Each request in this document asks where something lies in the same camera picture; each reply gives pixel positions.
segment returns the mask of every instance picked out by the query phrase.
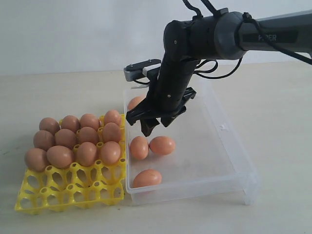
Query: black robotic arm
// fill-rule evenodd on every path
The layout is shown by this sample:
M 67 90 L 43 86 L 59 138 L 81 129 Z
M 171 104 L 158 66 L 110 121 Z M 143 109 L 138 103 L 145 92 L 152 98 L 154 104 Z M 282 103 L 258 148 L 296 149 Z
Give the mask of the black robotic arm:
M 249 50 L 280 51 L 312 64 L 312 60 L 296 52 L 312 55 L 312 11 L 254 20 L 249 13 L 229 12 L 227 8 L 215 10 L 207 0 L 203 3 L 213 16 L 203 17 L 199 9 L 185 5 L 196 12 L 190 21 L 170 22 L 165 30 L 163 60 L 152 59 L 124 68 L 127 81 L 138 81 L 147 77 L 147 97 L 126 114 L 130 125 L 137 120 L 141 130 L 149 136 L 154 127 L 161 123 L 168 127 L 172 121 L 186 111 L 185 104 L 196 95 L 188 88 L 193 74 L 204 78 L 224 78 L 231 75 L 240 65 Z M 221 77 L 207 77 L 217 69 L 217 59 L 237 60 L 235 69 Z M 197 70 L 204 63 L 215 61 L 210 71 Z

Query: egg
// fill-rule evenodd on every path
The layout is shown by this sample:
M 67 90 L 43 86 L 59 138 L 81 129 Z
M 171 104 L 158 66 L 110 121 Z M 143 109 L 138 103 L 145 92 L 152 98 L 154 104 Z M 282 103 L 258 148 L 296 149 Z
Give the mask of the egg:
M 131 141 L 130 152 L 135 159 L 145 159 L 149 150 L 148 140 L 145 137 L 137 136 Z
M 107 123 L 115 123 L 118 126 L 121 125 L 121 115 L 116 110 L 110 110 L 108 111 L 104 116 L 104 125 Z
M 66 116 L 61 123 L 62 129 L 69 129 L 72 132 L 76 133 L 80 128 L 79 119 L 75 116 Z
M 77 142 L 76 134 L 69 129 L 61 129 L 55 134 L 56 145 L 62 145 L 73 149 Z
M 115 123 L 107 123 L 103 127 L 102 138 L 104 142 L 115 141 L 120 142 L 122 135 L 120 127 Z
M 75 155 L 67 147 L 56 145 L 47 151 L 47 159 L 56 168 L 67 169 L 75 161 Z
M 157 136 L 151 140 L 150 149 L 160 156 L 169 155 L 176 149 L 176 142 L 167 136 Z
M 128 103 L 128 110 L 132 110 L 133 108 L 135 108 L 140 102 L 142 102 L 145 99 L 144 95 L 135 97 L 133 99 L 131 99 Z
M 133 180 L 133 188 L 158 185 L 161 183 L 162 176 L 159 171 L 148 169 L 140 172 Z
M 97 131 L 98 128 L 100 127 L 100 121 L 93 114 L 84 114 L 80 118 L 80 126 L 81 126 L 81 128 L 83 128 L 83 127 L 91 127 L 91 128 L 93 128 L 94 130 Z
M 52 146 L 55 146 L 55 138 L 52 133 L 40 130 L 34 135 L 33 143 L 35 148 L 47 151 Z
M 84 142 L 91 142 L 96 145 L 99 142 L 97 131 L 91 127 L 81 128 L 78 133 L 78 143 L 81 145 Z
M 43 172 L 44 169 L 50 165 L 47 159 L 47 152 L 39 148 L 28 150 L 24 160 L 26 166 L 34 172 Z
M 97 159 L 97 147 L 91 142 L 79 145 L 76 153 L 77 162 L 84 167 L 90 167 Z
M 43 118 L 40 121 L 39 130 L 46 130 L 52 135 L 55 135 L 55 133 L 59 130 L 59 123 L 53 118 Z
M 99 150 L 99 158 L 106 165 L 113 165 L 121 157 L 121 147 L 114 141 L 106 142 Z

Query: clear plastic box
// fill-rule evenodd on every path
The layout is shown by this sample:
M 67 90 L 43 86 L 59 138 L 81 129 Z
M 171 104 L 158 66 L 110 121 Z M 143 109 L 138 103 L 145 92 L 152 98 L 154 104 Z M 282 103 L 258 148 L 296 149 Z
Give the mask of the clear plastic box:
M 168 201 L 233 191 L 243 191 L 245 204 L 253 204 L 260 186 L 258 173 L 249 160 L 239 137 L 215 97 L 211 82 L 193 79 L 190 86 L 197 91 L 187 104 L 187 111 L 165 128 L 154 128 L 148 140 L 168 136 L 175 140 L 176 150 L 168 156 L 152 152 L 144 160 L 133 159 L 129 145 L 143 136 L 140 123 L 125 125 L 127 176 L 126 191 L 134 205 Z M 147 93 L 147 88 L 124 92 L 124 112 L 129 101 Z M 162 174 L 162 183 L 132 188 L 136 175 L 146 169 Z

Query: yellow plastic egg tray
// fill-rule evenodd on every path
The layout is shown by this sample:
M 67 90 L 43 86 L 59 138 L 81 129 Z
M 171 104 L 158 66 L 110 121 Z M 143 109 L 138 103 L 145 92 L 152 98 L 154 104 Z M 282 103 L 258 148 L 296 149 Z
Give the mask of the yellow plastic egg tray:
M 103 119 L 98 133 L 101 139 Z M 50 165 L 44 172 L 26 170 L 15 210 L 32 215 L 43 210 L 65 211 L 69 207 L 90 208 L 97 203 L 115 205 L 124 199 L 121 181 L 126 176 L 125 116 L 122 115 L 122 149 L 120 160 L 114 165 L 105 165 L 101 160 L 90 167 L 74 162 L 66 170 Z

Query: table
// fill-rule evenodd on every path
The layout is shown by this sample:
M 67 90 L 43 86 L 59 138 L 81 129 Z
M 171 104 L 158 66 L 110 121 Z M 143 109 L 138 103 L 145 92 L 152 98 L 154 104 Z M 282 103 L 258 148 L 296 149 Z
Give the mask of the table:
M 232 66 L 221 66 L 224 74 Z M 312 67 L 242 65 L 213 81 L 259 174 L 256 203 L 239 193 L 31 216 L 14 211 L 23 155 L 43 117 L 123 111 L 122 72 L 0 77 L 0 233 L 312 233 Z

